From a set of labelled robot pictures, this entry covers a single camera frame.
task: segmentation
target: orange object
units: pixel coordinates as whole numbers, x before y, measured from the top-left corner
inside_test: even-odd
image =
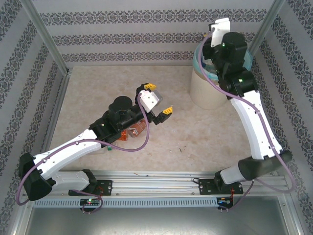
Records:
[[[128,140],[128,134],[127,131],[122,132],[122,137],[119,138],[120,141],[127,141]]]
[[[137,136],[140,135],[141,132],[143,132],[143,130],[147,127],[145,120],[141,120],[137,123],[135,123],[134,125],[132,125],[129,129],[128,129],[128,134],[135,138]]]

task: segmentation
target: patterned wallpaper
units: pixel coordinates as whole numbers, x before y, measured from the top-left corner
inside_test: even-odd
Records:
[[[292,197],[306,234],[313,234],[312,3],[285,2],[253,65],[273,131],[293,154]]]
[[[190,65],[208,24],[229,17],[250,43],[273,0],[34,0],[68,67]]]
[[[18,0],[0,1],[0,235],[16,208],[19,156],[42,151],[63,75]]]

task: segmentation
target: marble surface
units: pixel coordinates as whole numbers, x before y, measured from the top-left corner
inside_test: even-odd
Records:
[[[146,147],[134,153],[118,150],[83,156],[67,170],[120,171],[218,171],[250,156],[246,133],[238,114],[228,101],[208,111],[189,96],[190,66],[92,66],[74,67],[52,139],[51,148],[79,135],[101,117],[113,100],[126,95],[134,99],[142,83],[157,85],[163,101],[155,113],[173,106],[172,116],[162,124],[150,125]],[[145,140],[118,141],[120,147],[136,148]]]

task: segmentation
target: white cylindrical container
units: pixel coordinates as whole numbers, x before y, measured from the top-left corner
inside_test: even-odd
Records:
[[[191,100],[203,109],[214,110],[226,103],[226,95],[217,91],[207,82],[202,74],[198,74],[192,69],[190,84]]]

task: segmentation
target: striped wall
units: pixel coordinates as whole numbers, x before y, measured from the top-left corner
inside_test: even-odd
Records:
[[[190,65],[208,24],[229,17],[250,43],[273,0],[34,0],[68,67]]]
[[[292,197],[305,234],[313,234],[313,8],[288,0],[255,56],[253,72],[273,131],[293,154]]]
[[[0,235],[19,183],[19,156],[41,152],[63,74],[18,0],[0,0]]]

